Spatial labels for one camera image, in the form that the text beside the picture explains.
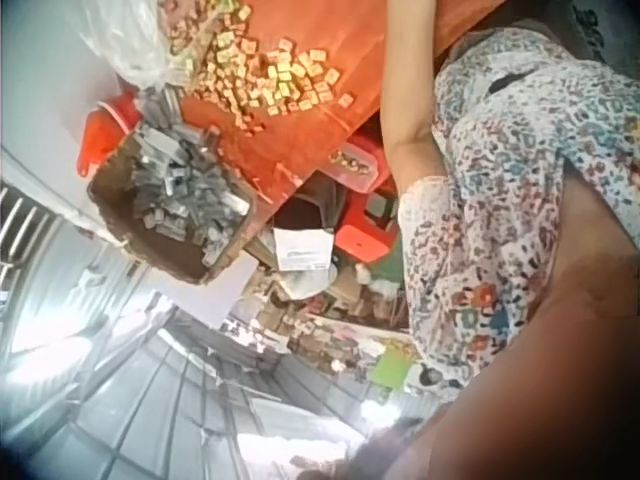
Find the white paper sign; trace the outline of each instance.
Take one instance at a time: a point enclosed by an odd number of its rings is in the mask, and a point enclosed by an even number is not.
[[[281,272],[326,270],[331,264],[333,233],[324,230],[275,228],[276,256]]]

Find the red plastic stool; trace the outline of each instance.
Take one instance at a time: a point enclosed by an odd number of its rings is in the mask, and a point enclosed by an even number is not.
[[[388,255],[399,232],[397,206],[393,182],[370,194],[350,192],[335,245],[363,263]]]

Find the green object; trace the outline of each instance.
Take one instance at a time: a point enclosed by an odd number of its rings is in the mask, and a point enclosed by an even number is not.
[[[380,260],[367,265],[372,280],[388,280],[393,283],[404,284],[404,259],[402,256],[402,236],[398,233],[391,252]]]
[[[370,381],[392,390],[399,390],[404,386],[411,365],[413,362],[404,353],[387,348],[371,372]]]

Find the red plastic container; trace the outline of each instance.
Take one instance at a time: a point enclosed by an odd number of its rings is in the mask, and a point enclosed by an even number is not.
[[[363,263],[372,263],[388,255],[398,236],[395,219],[397,194],[389,185],[376,192],[351,192],[344,219],[336,233],[335,245]]]
[[[133,131],[142,115],[136,110],[132,93],[98,102],[98,108],[87,116],[82,147],[76,171],[89,175],[92,165],[102,165],[120,142]]]

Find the orange table surface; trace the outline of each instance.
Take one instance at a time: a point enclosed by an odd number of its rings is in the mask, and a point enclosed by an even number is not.
[[[505,0],[439,0],[436,54],[492,12]],[[246,137],[233,125],[233,115],[194,97],[183,99],[185,121],[222,131],[225,162],[240,170],[260,194],[242,237],[230,246],[235,257],[277,209],[328,162],[347,138],[380,108],[384,63],[386,0],[260,0],[253,7],[247,36],[266,52],[278,40],[295,41],[296,52],[321,48],[328,52],[327,67],[342,72],[336,100],[350,93],[355,102],[343,109],[336,101],[313,110],[269,117],[257,116],[264,132]]]

